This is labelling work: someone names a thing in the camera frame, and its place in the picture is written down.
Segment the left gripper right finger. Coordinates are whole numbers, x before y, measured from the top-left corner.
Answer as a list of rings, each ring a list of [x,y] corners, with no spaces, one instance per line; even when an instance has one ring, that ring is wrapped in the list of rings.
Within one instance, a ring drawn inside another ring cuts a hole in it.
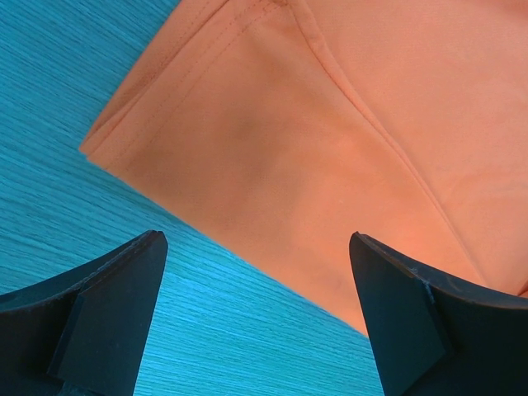
[[[354,233],[351,269],[384,394],[525,395],[527,300]]]

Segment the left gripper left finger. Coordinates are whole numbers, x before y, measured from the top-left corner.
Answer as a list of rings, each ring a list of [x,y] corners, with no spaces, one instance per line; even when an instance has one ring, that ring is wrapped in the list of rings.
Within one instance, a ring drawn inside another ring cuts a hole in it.
[[[1,296],[3,395],[131,395],[167,258],[149,230]]]

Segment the orange t shirt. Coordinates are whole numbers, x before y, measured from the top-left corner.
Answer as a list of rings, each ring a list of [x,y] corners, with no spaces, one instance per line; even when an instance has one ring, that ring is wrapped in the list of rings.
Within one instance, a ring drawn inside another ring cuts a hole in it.
[[[527,294],[524,1],[183,1],[87,159],[360,332],[354,232]]]

